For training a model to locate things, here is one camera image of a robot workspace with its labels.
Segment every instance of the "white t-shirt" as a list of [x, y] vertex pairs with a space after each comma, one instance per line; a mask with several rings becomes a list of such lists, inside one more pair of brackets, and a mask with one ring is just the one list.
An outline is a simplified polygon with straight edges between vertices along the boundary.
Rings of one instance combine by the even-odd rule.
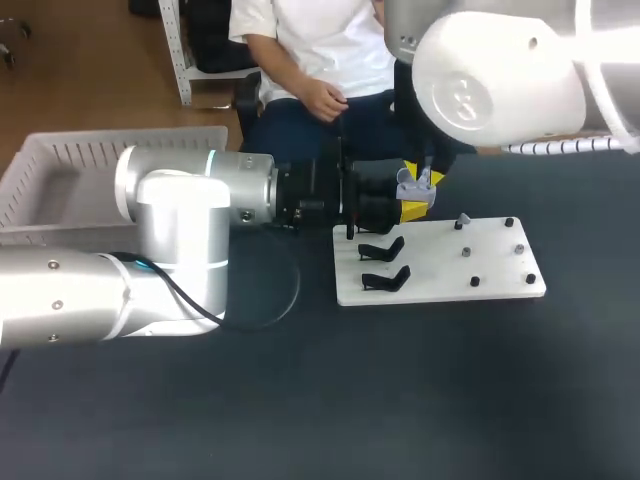
[[[278, 39], [307, 75], [334, 85], [347, 98], [393, 88], [394, 59], [371, 0], [233, 0], [229, 38]], [[262, 74], [266, 104], [293, 97]]]

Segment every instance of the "person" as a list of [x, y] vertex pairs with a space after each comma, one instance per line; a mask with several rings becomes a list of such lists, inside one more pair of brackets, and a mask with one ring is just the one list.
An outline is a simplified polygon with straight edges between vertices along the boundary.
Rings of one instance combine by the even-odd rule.
[[264, 111], [243, 152], [276, 163], [318, 158], [342, 137], [361, 159], [408, 158], [394, 118], [383, 0], [233, 0], [229, 37], [262, 69]]

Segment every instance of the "black table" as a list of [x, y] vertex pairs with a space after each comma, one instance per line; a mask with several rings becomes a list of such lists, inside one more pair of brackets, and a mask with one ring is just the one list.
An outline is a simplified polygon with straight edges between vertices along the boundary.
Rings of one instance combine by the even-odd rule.
[[[268, 332], [25, 351], [0, 475], [637, 479], [639, 186], [623, 154], [460, 159], [431, 218], [520, 217], [543, 299], [342, 309], [316, 234], [285, 240], [302, 290]], [[234, 246], [230, 316], [270, 315], [282, 246]]]

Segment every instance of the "black bracket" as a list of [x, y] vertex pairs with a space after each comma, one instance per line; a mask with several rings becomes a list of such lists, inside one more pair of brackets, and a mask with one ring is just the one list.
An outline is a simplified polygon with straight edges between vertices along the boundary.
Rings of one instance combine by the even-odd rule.
[[360, 260], [379, 260], [388, 263], [393, 262], [403, 248], [404, 237], [398, 237], [388, 249], [363, 244], [358, 245], [358, 253], [360, 254]]
[[382, 290], [384, 292], [397, 292], [399, 291], [409, 277], [411, 276], [411, 269], [409, 265], [405, 265], [400, 269], [395, 278], [381, 277], [380, 275], [374, 275], [372, 273], [362, 274], [362, 285], [365, 290]]

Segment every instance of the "wooden floor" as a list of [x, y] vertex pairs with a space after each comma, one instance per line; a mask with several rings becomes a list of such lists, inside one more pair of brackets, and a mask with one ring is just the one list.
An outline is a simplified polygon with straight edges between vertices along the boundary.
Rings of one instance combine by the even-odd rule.
[[227, 125], [239, 145], [234, 112], [181, 106], [161, 21], [130, 15], [127, 0], [4, 0], [2, 16], [33, 37], [0, 25], [17, 59], [0, 64], [0, 171], [33, 132]]

